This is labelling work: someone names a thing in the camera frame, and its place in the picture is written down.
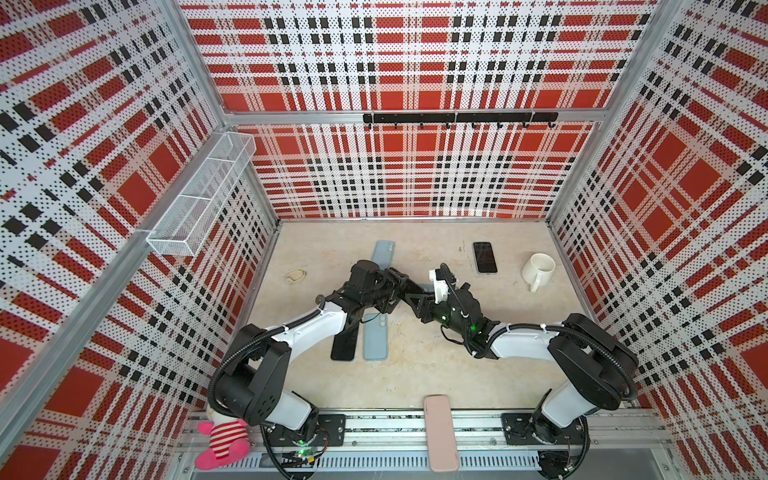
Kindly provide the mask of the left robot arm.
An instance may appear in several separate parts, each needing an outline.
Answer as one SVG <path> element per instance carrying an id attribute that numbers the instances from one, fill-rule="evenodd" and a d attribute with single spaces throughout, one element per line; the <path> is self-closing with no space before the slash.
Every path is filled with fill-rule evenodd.
<path id="1" fill-rule="evenodd" d="M 290 363 L 327 338 L 355 332 L 368 309 L 389 314 L 401 302 L 418 311 L 432 293 L 394 268 L 360 260 L 342 287 L 316 299 L 316 307 L 287 323 L 241 328 L 207 389 L 214 412 L 248 426 L 279 426 L 307 445 L 320 431 L 318 408 L 284 389 Z"/>

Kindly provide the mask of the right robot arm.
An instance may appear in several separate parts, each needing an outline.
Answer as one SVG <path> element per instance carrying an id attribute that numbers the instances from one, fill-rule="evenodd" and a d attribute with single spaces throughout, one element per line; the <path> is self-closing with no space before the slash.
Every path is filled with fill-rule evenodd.
<path id="1" fill-rule="evenodd" d="M 638 358 L 626 345 L 583 314 L 559 323 L 491 320 L 468 284 L 456 285 L 445 264 L 430 272 L 432 288 L 411 284 L 401 294 L 423 323 L 435 322 L 474 359 L 526 359 L 557 366 L 560 387 L 545 393 L 529 416 L 526 431 L 538 442 L 556 444 L 570 428 L 587 430 L 587 416 L 615 411 L 638 396 Z"/>

